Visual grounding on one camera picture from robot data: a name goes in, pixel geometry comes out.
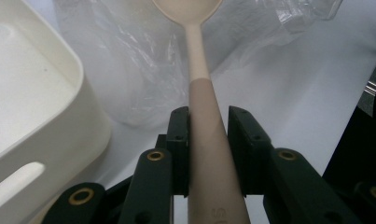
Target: plastic bag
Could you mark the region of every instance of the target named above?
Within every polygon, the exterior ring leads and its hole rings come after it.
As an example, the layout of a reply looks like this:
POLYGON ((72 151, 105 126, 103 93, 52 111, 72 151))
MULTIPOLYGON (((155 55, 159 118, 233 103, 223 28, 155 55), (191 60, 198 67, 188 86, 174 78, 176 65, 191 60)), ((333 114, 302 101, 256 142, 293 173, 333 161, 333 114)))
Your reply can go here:
MULTIPOLYGON (((230 55, 283 45, 314 21, 331 19, 341 0, 225 0, 202 27, 210 71, 230 55)), ((188 102, 184 31, 150 0, 58 0, 61 33, 81 58, 105 111, 122 123, 156 127, 188 102)), ((250 62, 238 62, 245 66, 250 62)))

